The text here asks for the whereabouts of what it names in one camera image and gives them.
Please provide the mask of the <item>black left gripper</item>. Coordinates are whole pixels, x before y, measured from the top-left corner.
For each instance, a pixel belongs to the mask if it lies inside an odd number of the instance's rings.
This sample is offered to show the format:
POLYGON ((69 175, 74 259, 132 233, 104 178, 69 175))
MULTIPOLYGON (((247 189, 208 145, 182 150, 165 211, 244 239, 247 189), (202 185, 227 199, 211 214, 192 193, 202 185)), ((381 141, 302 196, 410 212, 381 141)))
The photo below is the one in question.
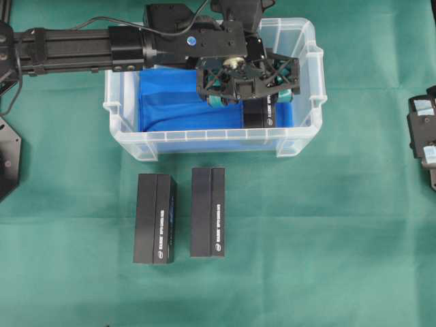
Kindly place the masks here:
POLYGON ((196 70, 196 90, 212 108, 227 102, 277 95, 278 102, 292 102, 300 93, 299 59, 276 54, 256 35, 245 38, 247 55, 202 59, 196 70))

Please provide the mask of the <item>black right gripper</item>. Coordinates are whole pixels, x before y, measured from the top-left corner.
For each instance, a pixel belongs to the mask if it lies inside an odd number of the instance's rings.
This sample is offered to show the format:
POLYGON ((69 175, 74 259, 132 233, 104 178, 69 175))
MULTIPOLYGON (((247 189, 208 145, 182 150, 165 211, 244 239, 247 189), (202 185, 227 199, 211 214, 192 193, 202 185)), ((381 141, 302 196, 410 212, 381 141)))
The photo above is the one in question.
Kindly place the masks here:
POLYGON ((409 146, 414 158, 429 172, 431 188, 435 189, 435 87, 409 98, 408 105, 409 146))

